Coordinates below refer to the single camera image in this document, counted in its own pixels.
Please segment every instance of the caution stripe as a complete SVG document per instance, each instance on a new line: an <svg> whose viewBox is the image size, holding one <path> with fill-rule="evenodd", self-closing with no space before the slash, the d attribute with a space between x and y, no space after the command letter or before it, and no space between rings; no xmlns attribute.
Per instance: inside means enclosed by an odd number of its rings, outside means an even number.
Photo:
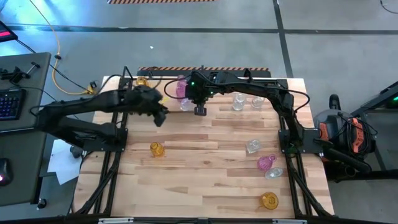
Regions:
<svg viewBox="0 0 398 224"><path fill-rule="evenodd" d="M201 70L201 67L158 67L158 70L189 71ZM246 67L204 67L205 71L243 71ZM140 67L139 70L153 70L153 67ZM268 71L268 68L251 67L250 71Z"/></svg>
<svg viewBox="0 0 398 224"><path fill-rule="evenodd" d="M108 0L108 4L213 2L216 0Z"/></svg>

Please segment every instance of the pink glass bottle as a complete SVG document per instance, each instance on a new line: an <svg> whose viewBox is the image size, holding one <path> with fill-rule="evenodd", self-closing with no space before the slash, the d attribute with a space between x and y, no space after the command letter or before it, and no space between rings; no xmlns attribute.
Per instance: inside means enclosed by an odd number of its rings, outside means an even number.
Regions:
<svg viewBox="0 0 398 224"><path fill-rule="evenodd" d="M177 95L178 98L183 98L185 97L185 86L187 85L187 81L186 79L183 79L185 76L183 75L179 75L177 78L181 79L179 81L177 81L177 87L175 89L175 93Z"/></svg>
<svg viewBox="0 0 398 224"><path fill-rule="evenodd" d="M268 171L272 167L272 163L276 161L276 156L271 154L269 156L262 156L257 161L257 166L262 171Z"/></svg>

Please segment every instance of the yellow glass bottle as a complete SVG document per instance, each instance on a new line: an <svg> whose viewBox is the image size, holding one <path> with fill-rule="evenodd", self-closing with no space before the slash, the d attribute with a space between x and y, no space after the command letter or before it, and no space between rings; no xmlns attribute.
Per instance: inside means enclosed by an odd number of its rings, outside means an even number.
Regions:
<svg viewBox="0 0 398 224"><path fill-rule="evenodd" d="M154 157L164 156L164 147L160 143L153 142L150 145L150 151L152 152L152 155L154 155Z"/></svg>
<svg viewBox="0 0 398 224"><path fill-rule="evenodd" d="M136 85L145 85L150 87L149 82L145 77L137 77Z"/></svg>
<svg viewBox="0 0 398 224"><path fill-rule="evenodd" d="M266 192L260 197L260 204L270 210L278 207L279 201L276 194L272 192Z"/></svg>

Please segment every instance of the black desk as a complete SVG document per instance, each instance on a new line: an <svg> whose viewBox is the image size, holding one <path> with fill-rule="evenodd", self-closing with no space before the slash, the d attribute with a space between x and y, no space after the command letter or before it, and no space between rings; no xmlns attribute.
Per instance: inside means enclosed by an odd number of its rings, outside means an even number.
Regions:
<svg viewBox="0 0 398 224"><path fill-rule="evenodd" d="M19 84L43 89L50 58L49 53L0 57L0 68L12 71L17 66L26 72L32 66L30 63L36 62L40 68L31 73L30 79L21 80ZM0 89L11 86L7 80L0 80ZM0 121L0 130L33 127L36 119L29 113L29 109L39 105L41 98L41 91L27 89L21 118L17 121ZM0 206L26 202L37 203L41 186L39 172L45 140L46 134L40 131L0 133L0 157L10 160L14 173L14 180L9 185L0 187Z"/></svg>

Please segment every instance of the computer mouse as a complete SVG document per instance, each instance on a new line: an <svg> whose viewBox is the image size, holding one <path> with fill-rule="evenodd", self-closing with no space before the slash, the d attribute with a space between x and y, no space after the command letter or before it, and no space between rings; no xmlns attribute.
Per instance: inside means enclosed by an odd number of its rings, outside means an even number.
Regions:
<svg viewBox="0 0 398 224"><path fill-rule="evenodd" d="M7 186L12 181L12 170L9 159L0 158L0 187Z"/></svg>

